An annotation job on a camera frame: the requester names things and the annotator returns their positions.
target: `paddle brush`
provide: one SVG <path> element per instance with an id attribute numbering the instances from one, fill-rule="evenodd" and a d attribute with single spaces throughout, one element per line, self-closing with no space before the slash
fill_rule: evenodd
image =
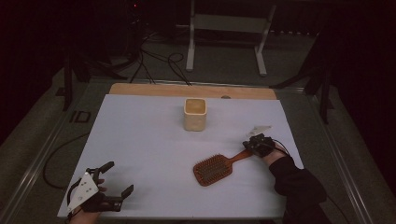
<path id="1" fill-rule="evenodd" d="M 223 155 L 215 155 L 194 165 L 193 171 L 198 183 L 204 187 L 209 186 L 233 172 L 233 163 L 250 157 L 250 150 L 243 150 L 228 159 Z"/>

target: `dark background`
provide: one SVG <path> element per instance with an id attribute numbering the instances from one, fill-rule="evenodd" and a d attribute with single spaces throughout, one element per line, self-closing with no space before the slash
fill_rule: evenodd
<path id="1" fill-rule="evenodd" d="M 219 1 L 222 7 L 213 2 L 197 1 L 196 10 L 256 16 L 267 8 L 262 1 L 243 1 L 242 7 L 237 0 Z M 312 2 L 315 4 L 280 4 L 272 30 L 316 35 L 325 25 L 327 30 L 322 33 L 326 35 L 318 37 L 306 62 L 318 63 L 317 58 L 334 62 L 332 84 L 395 193 L 392 86 L 396 4 L 385 0 L 359 1 L 354 6 Z M 172 36 L 176 24 L 188 25 L 190 16 L 190 1 L 184 0 L 22 0 L 0 4 L 0 144 L 50 87 L 52 77 L 63 67 L 66 43 L 106 62 L 109 55 L 121 55 L 125 50 L 133 54 L 140 41 L 139 29 Z M 128 45 L 126 35 L 134 40 Z"/>

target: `wooden brush handle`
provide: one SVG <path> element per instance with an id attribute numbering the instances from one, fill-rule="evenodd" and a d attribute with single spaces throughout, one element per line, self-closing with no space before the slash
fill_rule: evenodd
<path id="1" fill-rule="evenodd" d="M 235 161 L 240 161 L 244 158 L 250 157 L 251 155 L 253 155 L 253 153 L 250 150 L 243 150 L 241 152 L 239 152 L 238 154 L 236 154 L 234 157 L 229 159 L 229 163 L 233 163 Z"/>

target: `black sleeve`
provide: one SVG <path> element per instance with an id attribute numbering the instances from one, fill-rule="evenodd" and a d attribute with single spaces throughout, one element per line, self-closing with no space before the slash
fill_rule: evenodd
<path id="1" fill-rule="evenodd" d="M 331 223 L 319 206 L 326 190 L 306 169 L 295 166 L 292 157 L 283 157 L 269 167 L 276 178 L 275 190 L 286 196 L 284 223 Z"/>

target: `white metal frame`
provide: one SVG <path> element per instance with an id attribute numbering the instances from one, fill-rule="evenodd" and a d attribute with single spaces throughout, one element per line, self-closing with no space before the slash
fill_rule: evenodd
<path id="1" fill-rule="evenodd" d="M 230 17 L 219 15 L 195 14 L 195 0 L 191 0 L 191 17 L 190 17 L 190 44 L 187 54 L 186 70 L 192 71 L 194 67 L 195 54 L 195 29 L 218 30 L 218 31 L 236 31 L 246 33 L 257 33 L 262 35 L 262 41 L 254 48 L 259 74 L 262 77 L 267 75 L 262 49 L 271 27 L 271 21 L 274 17 L 276 6 L 271 7 L 270 13 L 266 19 L 247 18 L 247 17 Z"/>

